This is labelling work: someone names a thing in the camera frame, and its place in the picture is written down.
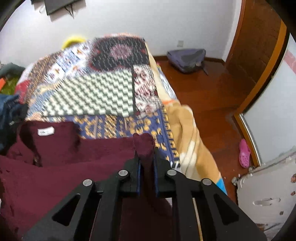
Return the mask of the brown wooden door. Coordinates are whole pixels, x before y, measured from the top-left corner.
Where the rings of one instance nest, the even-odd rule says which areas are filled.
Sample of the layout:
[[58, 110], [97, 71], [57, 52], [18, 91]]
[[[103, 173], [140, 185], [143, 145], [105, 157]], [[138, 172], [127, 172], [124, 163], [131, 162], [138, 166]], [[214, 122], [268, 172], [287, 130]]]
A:
[[287, 45], [288, 31], [267, 1], [242, 1], [226, 67], [247, 88], [236, 113], [246, 112], [268, 85]]

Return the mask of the dark blue backpack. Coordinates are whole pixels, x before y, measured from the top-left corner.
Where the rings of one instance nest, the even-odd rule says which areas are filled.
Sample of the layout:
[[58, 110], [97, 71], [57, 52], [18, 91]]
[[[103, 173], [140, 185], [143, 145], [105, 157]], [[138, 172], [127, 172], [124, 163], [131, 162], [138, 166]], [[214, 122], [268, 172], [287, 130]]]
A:
[[204, 63], [206, 57], [205, 49], [172, 50], [167, 52], [166, 57], [182, 73], [192, 73], [202, 69], [208, 75]]

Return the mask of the white storage box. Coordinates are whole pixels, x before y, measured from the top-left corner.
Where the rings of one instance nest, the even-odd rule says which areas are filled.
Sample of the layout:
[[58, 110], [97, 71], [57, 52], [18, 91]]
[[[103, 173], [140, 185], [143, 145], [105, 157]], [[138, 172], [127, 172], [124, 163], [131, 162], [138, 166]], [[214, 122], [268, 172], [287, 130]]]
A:
[[238, 206], [272, 240], [295, 206], [295, 147], [232, 183]]

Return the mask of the yellow round object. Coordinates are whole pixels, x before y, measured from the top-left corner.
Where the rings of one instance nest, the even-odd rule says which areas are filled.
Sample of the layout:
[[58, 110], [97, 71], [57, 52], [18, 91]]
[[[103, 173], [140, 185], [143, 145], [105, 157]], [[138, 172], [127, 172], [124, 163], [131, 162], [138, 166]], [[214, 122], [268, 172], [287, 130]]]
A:
[[62, 44], [62, 47], [61, 49], [66, 49], [72, 45], [75, 45], [75, 44], [78, 44], [78, 43], [82, 43], [82, 42], [85, 42], [87, 40], [86, 37], [83, 37], [81, 35], [70, 35], [68, 36], [64, 41], [63, 41], [63, 44]]

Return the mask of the wall mounted black monitor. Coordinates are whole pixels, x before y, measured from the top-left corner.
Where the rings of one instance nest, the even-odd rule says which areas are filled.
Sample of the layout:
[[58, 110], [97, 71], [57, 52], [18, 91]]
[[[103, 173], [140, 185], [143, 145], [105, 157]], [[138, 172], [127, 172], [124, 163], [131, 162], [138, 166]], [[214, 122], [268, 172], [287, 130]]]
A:
[[56, 11], [71, 6], [79, 0], [44, 0], [47, 15], [51, 15]]

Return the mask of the folded black garment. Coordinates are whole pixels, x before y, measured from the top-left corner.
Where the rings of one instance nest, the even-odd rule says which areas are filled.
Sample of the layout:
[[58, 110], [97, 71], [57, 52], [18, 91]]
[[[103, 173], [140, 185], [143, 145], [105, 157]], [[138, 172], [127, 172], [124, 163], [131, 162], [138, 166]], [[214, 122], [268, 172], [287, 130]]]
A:
[[27, 116], [28, 105], [17, 103], [8, 113], [8, 127], [16, 128]]

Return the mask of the tan fleece blanket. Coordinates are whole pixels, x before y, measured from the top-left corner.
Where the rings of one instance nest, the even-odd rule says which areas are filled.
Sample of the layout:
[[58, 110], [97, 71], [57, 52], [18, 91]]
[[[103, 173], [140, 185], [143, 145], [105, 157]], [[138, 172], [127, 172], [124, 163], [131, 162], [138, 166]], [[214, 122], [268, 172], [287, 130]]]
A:
[[179, 161], [175, 167], [187, 178], [193, 180], [200, 181], [203, 178], [209, 178], [226, 193], [223, 177], [212, 154], [200, 137], [192, 109], [188, 105], [180, 104], [178, 99], [169, 96], [150, 51], [148, 55], [158, 96], [166, 109], [173, 140], [179, 154]]

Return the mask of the white wall socket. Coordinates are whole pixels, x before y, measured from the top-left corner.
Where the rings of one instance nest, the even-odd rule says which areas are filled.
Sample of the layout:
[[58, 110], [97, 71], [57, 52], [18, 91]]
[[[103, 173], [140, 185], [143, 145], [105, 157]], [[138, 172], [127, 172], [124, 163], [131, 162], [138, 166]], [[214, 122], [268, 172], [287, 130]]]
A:
[[182, 48], [183, 46], [184, 46], [184, 41], [179, 40], [178, 43], [177, 43], [177, 47]]

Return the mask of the maroon button shirt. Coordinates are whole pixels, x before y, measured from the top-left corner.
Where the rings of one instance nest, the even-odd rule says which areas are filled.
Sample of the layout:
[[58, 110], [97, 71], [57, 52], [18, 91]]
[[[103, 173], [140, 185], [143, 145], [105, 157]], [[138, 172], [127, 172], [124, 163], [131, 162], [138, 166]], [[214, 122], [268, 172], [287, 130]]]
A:
[[1, 157], [1, 240], [20, 240], [83, 180], [105, 180], [135, 154], [149, 164], [153, 148], [148, 133], [87, 140], [73, 122], [24, 123]]

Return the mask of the dark teal cushion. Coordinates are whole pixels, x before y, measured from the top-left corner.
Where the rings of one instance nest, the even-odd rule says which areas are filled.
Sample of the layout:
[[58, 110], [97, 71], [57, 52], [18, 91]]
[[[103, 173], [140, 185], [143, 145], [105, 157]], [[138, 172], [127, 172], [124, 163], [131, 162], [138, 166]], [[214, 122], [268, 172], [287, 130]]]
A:
[[8, 63], [1, 67], [0, 78], [8, 77], [11, 75], [21, 76], [24, 70], [25, 68], [22, 66], [18, 66], [14, 63]]

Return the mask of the patchwork patterned quilt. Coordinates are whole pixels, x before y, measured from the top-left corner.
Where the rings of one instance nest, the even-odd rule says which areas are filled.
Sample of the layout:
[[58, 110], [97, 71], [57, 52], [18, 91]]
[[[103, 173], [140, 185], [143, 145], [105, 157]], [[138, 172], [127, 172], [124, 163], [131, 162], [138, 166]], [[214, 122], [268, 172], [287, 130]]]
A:
[[149, 133], [171, 167], [180, 166], [165, 108], [176, 95], [139, 36], [74, 40], [29, 65], [15, 93], [29, 121], [72, 121], [89, 139]]

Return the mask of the pink croc shoe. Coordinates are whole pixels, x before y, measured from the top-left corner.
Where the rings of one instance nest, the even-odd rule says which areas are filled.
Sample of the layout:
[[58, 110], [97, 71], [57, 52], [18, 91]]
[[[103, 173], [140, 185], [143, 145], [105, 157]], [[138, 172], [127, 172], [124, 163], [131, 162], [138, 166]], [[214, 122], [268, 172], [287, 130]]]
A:
[[239, 163], [241, 167], [248, 168], [250, 165], [250, 148], [245, 139], [242, 139], [239, 143]]

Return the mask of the folded blue sweater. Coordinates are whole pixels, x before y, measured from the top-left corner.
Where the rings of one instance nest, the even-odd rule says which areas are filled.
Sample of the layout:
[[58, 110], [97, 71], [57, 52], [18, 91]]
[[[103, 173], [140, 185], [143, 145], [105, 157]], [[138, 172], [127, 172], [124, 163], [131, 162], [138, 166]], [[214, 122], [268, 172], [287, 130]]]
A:
[[22, 108], [17, 94], [1, 94], [1, 152], [6, 150], [15, 138]]

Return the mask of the orange box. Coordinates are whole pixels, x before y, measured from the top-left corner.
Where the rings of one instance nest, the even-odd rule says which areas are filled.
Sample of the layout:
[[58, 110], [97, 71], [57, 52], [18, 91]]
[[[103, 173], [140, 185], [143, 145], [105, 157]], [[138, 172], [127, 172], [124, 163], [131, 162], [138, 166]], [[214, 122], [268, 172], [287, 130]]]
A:
[[1, 78], [0, 79], [0, 91], [3, 89], [3, 87], [5, 86], [6, 84], [6, 80], [4, 78]]

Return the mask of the green fuzzy cloth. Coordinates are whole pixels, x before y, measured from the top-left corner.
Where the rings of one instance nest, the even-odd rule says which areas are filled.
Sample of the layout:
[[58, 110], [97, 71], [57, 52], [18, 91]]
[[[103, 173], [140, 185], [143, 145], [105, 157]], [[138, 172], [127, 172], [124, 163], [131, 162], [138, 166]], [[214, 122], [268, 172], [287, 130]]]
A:
[[14, 77], [9, 80], [6, 80], [6, 84], [1, 90], [1, 94], [6, 95], [13, 95], [15, 93], [16, 84], [18, 82], [19, 78]]

